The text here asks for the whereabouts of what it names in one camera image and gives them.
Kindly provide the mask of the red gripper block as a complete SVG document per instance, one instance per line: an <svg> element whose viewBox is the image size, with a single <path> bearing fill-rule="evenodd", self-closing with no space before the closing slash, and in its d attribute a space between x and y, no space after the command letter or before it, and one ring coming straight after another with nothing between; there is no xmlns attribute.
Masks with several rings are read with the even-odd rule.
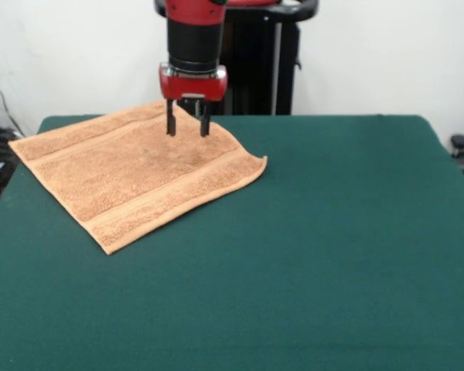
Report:
<svg viewBox="0 0 464 371"><path fill-rule="evenodd" d="M184 98L201 99L200 135L210 133L210 102L223 99L227 89L227 69L218 66L212 73L186 74L179 72L168 63L159 65L159 82L162 96L166 100L166 134L176 135L176 118L173 113L173 100Z"/></svg>

